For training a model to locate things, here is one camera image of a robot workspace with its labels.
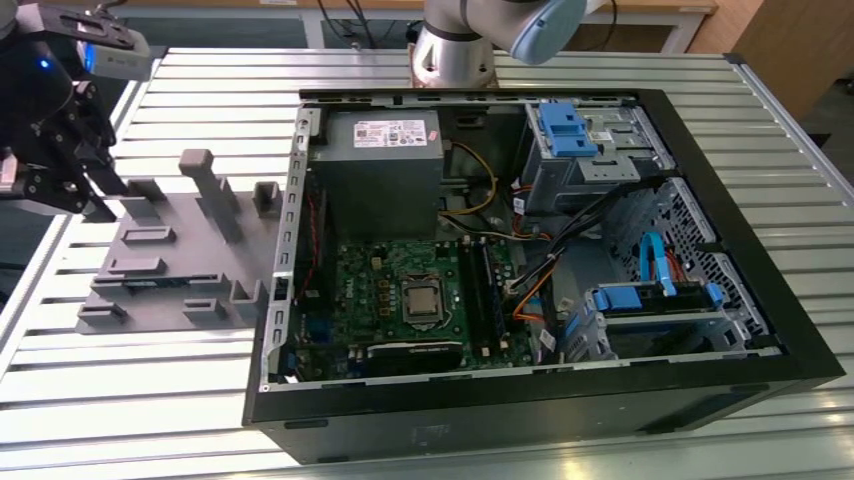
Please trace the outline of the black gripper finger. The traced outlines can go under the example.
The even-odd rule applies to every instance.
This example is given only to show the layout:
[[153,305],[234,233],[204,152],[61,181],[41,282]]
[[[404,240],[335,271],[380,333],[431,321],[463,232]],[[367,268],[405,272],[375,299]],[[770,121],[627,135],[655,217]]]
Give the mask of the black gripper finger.
[[64,111],[77,163],[105,195],[124,195],[128,188],[114,171],[114,159],[109,153],[109,148],[116,144],[116,133],[93,82],[72,85],[72,96]]
[[50,170],[24,170],[14,174],[12,207],[45,216],[81,215],[93,223],[116,221],[88,179],[64,179]]

